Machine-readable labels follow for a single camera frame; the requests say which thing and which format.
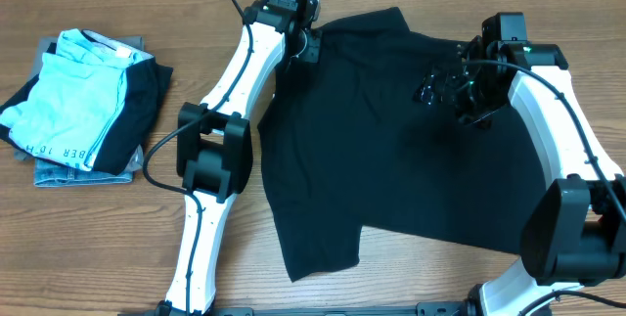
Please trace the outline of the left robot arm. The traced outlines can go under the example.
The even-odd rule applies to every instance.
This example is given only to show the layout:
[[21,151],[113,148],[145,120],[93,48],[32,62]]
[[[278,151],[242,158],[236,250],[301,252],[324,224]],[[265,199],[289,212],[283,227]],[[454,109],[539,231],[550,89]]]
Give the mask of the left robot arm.
[[156,315],[207,315],[216,296],[216,267],[226,221],[253,165],[250,116],[272,73],[294,61],[317,63],[321,35],[311,28],[320,0],[256,0],[238,10],[236,52],[198,104],[186,103],[177,127],[160,140],[177,145],[185,218],[172,283]]

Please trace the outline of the folded blue jeans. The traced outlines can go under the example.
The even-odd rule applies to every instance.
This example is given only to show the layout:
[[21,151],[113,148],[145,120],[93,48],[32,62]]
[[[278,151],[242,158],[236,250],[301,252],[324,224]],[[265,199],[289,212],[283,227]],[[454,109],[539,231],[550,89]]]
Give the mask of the folded blue jeans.
[[128,184],[134,174],[124,171],[113,175],[99,171],[81,171],[67,166],[37,159],[33,171],[33,184],[39,188],[60,188],[110,184]]

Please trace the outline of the black t-shirt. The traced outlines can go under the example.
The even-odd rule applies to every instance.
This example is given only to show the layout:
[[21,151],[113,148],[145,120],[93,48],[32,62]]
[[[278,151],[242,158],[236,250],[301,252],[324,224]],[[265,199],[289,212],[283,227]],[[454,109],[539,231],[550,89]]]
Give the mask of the black t-shirt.
[[261,171],[292,280],[359,261],[366,226],[518,253],[545,193],[517,112],[489,129],[413,96],[458,43],[412,31],[398,8],[321,27],[315,64],[276,78],[258,125]]

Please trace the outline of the light blue folded t-shirt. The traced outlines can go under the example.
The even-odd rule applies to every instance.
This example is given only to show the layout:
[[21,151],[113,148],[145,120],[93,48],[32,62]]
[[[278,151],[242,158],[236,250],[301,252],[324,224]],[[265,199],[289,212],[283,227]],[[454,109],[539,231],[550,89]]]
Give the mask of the light blue folded t-shirt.
[[154,59],[95,31],[64,30],[56,49],[42,54],[26,99],[2,111],[1,124],[32,155],[92,171],[126,104],[129,69]]

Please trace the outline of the grey folded garment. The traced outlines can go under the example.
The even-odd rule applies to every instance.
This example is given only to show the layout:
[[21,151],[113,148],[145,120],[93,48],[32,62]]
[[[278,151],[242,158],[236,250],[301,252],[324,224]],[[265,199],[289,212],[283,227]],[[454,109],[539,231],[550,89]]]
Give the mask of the grey folded garment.
[[[125,43],[129,46],[132,46],[133,48],[136,48],[138,50],[144,50],[145,49],[145,42],[142,36],[126,36],[126,37],[119,37],[118,41],[120,43]],[[42,68],[42,61],[41,61],[41,56],[44,52],[46,52],[48,50],[48,48],[57,42],[57,38],[53,37],[53,36],[46,36],[46,37],[41,37],[38,41],[38,46],[35,52],[35,57],[33,59],[33,63],[32,63],[32,68],[30,71],[30,75],[28,76],[28,82],[14,95],[11,97],[11,99],[9,101],[7,101],[3,106],[2,109],[8,107],[8,106],[12,106],[13,104],[17,104],[19,102],[24,101],[27,98],[27,94],[29,93],[29,90],[31,89],[31,87],[34,85],[34,78],[35,76],[39,73],[39,71]],[[18,160],[18,161],[29,161],[33,159],[33,156],[31,156],[30,154],[28,154],[27,152],[16,148],[15,146],[13,146],[14,148],[14,159]],[[141,146],[139,146],[137,148],[137,150],[135,151],[135,153],[132,155],[132,157],[130,158],[127,166],[126,166],[126,170],[128,171],[136,171],[139,170],[141,168],[141,165],[143,163],[143,149]]]

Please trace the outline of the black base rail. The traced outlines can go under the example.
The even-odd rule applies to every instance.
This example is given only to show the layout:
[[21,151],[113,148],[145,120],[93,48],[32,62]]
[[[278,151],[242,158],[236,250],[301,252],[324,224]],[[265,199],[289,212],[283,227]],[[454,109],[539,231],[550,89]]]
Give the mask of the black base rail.
[[292,308],[255,310],[250,307],[211,308],[203,316],[479,316],[472,301],[419,302],[405,307]]

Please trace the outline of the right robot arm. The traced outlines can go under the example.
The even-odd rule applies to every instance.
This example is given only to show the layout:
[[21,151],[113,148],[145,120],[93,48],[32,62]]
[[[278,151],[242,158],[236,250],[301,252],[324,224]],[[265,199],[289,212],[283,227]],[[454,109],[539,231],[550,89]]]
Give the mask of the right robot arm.
[[547,315],[565,295],[625,275],[625,176],[579,106],[567,60],[555,44],[535,44],[521,12],[501,12],[415,92],[452,106],[477,125],[503,107],[520,115],[542,165],[546,193],[525,224],[519,259],[461,302],[426,302],[433,315]]

